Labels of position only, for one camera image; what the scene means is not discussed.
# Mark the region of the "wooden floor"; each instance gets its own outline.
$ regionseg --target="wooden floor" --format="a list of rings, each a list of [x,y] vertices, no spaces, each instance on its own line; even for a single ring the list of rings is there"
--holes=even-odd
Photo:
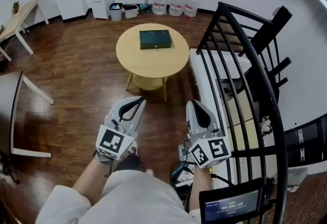
[[[13,39],[7,51],[13,59],[7,73],[23,70],[55,100],[53,106],[48,105],[26,88],[20,95],[14,146],[53,155],[50,159],[14,157],[19,185],[0,174],[0,196],[22,223],[35,222],[55,185],[74,184],[92,159],[104,116],[126,97],[142,95],[147,99],[138,128],[140,156],[145,168],[153,169],[159,179],[169,180],[171,162],[178,158],[177,145],[187,133],[185,105],[193,99],[192,72],[186,66],[167,80],[167,103],[160,89],[145,92],[132,84],[126,92],[128,73],[118,62],[115,45],[127,29],[159,23],[177,30],[190,48],[197,48],[211,17],[204,13],[192,19],[143,14],[111,22],[94,20],[90,15],[69,24],[57,21],[23,35],[34,50],[33,56]],[[327,212],[326,187],[326,174],[307,177],[299,191],[288,198],[285,223],[318,223]]]

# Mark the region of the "white sleeve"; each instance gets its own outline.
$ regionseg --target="white sleeve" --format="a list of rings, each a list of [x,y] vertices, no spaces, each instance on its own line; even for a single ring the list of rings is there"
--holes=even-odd
[[[201,224],[201,213],[200,213],[200,209],[196,209],[196,210],[191,210],[189,212],[190,216],[194,219],[194,221],[196,223]]]
[[[75,189],[56,186],[37,216],[36,224],[77,223],[90,208],[90,201]]]

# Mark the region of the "wooden desk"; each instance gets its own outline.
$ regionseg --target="wooden desk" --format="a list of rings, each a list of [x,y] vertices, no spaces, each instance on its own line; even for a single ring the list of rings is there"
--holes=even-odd
[[[172,45],[169,49],[140,49],[139,31],[169,30]],[[189,46],[176,30],[160,24],[141,24],[125,31],[118,39],[116,54],[119,62],[130,72],[126,90],[134,83],[151,91],[162,86],[167,100],[167,77],[179,72],[189,59]]]
[[[20,72],[0,76],[0,152],[5,155],[51,157],[51,153],[14,148],[14,124],[16,108],[22,83],[41,96],[45,101],[54,104],[54,100],[43,93]]]
[[[19,33],[19,29],[22,27],[23,32],[25,33],[25,29],[27,26],[24,23],[25,18],[30,14],[30,12],[34,9],[36,5],[39,4],[39,0],[33,0],[25,4],[24,6],[20,7],[19,12],[17,14],[13,14],[11,19],[5,25],[5,30],[3,33],[0,34],[0,42],[4,41],[5,39],[9,38],[10,36],[16,34],[17,38],[19,39],[20,43],[25,47],[29,54],[33,55],[33,51],[30,46],[26,43],[23,39],[21,34]],[[46,24],[49,24],[48,19],[44,16],[44,13],[39,5],[39,9],[41,14],[43,15],[44,21]],[[2,53],[5,58],[11,61],[11,58],[8,54],[0,47],[0,53]]]

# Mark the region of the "round wooden table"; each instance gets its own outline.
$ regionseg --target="round wooden table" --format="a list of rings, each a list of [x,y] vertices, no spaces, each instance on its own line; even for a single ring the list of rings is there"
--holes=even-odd
[[[139,31],[169,30],[172,45],[168,49],[140,49]],[[125,31],[117,41],[116,54],[119,62],[130,74],[126,90],[133,79],[145,90],[152,91],[162,86],[163,99],[167,100],[167,77],[179,72],[189,59],[189,46],[176,30],[160,24],[141,24]]]

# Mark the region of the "plastic water bottle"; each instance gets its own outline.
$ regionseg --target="plastic water bottle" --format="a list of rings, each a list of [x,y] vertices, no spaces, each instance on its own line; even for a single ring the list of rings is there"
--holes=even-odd
[[[198,11],[200,0],[186,0],[184,7],[184,14],[189,17],[195,17]]]
[[[156,15],[165,15],[167,13],[168,0],[153,0],[152,11]]]
[[[172,16],[180,16],[183,13],[185,0],[171,0],[169,6],[169,14]]]

